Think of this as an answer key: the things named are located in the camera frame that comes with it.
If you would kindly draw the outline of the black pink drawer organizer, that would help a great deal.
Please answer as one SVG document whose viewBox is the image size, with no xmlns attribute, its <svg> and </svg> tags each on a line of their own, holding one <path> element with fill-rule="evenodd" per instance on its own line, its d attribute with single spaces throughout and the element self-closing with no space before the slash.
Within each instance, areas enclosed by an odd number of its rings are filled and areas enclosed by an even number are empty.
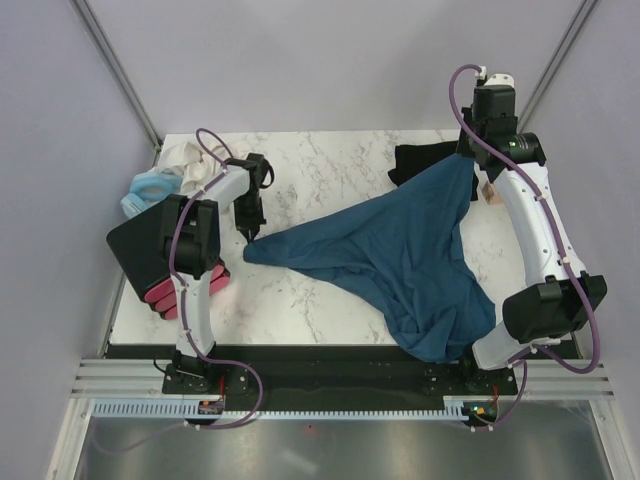
<svg viewBox="0 0 640 480">
<path fill-rule="evenodd" d="M 161 318 L 178 316 L 177 295 L 168 265 L 177 221 L 188 198 L 172 194 L 107 234 L 106 241 L 139 300 Z M 220 258 L 219 208 L 211 200 L 197 201 L 189 209 L 179 236 L 175 269 L 195 275 L 212 268 L 209 293 L 230 282 Z"/>
</svg>

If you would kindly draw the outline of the blue t shirt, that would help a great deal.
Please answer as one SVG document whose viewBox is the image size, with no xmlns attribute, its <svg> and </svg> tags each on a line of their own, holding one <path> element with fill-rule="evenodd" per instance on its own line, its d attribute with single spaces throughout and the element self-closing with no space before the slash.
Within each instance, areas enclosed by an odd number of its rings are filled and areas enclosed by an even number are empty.
<svg viewBox="0 0 640 480">
<path fill-rule="evenodd" d="M 243 258 L 354 294 L 408 354 L 455 361 L 496 325 L 460 232 L 473 174 L 471 160 L 451 155 L 391 192 L 255 240 Z"/>
</svg>

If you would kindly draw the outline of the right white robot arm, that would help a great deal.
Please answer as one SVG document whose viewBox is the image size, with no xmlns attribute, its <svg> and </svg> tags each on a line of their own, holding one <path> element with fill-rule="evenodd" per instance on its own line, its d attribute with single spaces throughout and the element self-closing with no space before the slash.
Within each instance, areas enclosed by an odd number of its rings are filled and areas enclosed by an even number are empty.
<svg viewBox="0 0 640 480">
<path fill-rule="evenodd" d="M 553 346 L 580 329 L 597 327 L 595 310 L 607 293 L 575 253 L 552 196 L 537 137 L 515 131 L 514 117 L 475 121 L 464 112 L 458 151 L 472 158 L 501 196 L 524 263 L 525 287 L 504 300 L 502 320 L 472 344 L 473 359 L 458 368 L 467 392 L 483 392 L 495 369 L 511 367 L 528 352 L 558 360 Z"/>
</svg>

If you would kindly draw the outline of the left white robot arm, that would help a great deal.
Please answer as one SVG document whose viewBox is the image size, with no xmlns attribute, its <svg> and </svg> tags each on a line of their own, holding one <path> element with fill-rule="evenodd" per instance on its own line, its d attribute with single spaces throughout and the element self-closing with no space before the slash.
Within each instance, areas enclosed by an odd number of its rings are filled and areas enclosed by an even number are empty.
<svg viewBox="0 0 640 480">
<path fill-rule="evenodd" d="M 171 195 L 162 203 L 160 248 L 170 271 L 181 331 L 172 368 L 185 382 L 208 393 L 219 382 L 219 369 L 209 363 L 215 346 L 210 321 L 210 283 L 221 252 L 220 212 L 231 206 L 236 230 L 247 242 L 266 224 L 261 191 L 275 175 L 268 160 L 251 153 L 230 159 L 223 171 L 192 197 Z"/>
</svg>

